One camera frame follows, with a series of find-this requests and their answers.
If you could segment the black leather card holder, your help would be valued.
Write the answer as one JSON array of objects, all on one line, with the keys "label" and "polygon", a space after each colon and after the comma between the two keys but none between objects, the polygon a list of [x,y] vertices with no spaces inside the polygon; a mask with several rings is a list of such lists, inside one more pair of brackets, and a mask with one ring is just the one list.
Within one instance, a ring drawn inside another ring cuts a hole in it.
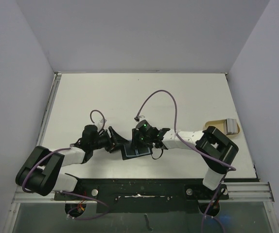
[{"label": "black leather card holder", "polygon": [[132,147],[132,143],[129,142],[128,144],[123,145],[121,148],[121,154],[123,160],[129,160],[133,158],[139,158],[147,155],[152,155],[153,152],[148,147],[143,147],[139,149],[135,149]]}]

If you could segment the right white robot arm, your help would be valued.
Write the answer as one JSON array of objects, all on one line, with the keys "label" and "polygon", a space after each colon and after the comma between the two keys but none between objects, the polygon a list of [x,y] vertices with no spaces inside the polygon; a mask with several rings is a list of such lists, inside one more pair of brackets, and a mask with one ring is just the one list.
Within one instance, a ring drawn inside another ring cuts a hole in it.
[{"label": "right white robot arm", "polygon": [[183,149],[199,153],[208,166],[200,186],[203,197],[210,199],[218,192],[218,186],[229,171],[236,169],[231,165],[239,147],[219,129],[209,126],[202,131],[180,131],[157,129],[147,120],[140,121],[132,129],[131,147],[156,148],[162,150]]}]

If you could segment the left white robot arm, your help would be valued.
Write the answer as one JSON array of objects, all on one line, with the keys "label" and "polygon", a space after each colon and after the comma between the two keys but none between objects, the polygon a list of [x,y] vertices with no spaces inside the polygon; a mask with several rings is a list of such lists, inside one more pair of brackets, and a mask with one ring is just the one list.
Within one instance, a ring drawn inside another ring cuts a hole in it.
[{"label": "left white robot arm", "polygon": [[76,200],[83,193],[83,187],[78,184],[79,178],[62,174],[61,168],[87,163],[95,150],[104,149],[112,153],[128,143],[129,140],[111,126],[104,130],[100,125],[86,125],[82,136],[67,148],[50,150],[36,146],[17,173],[15,182],[26,193],[46,196],[52,191],[65,191]]}]

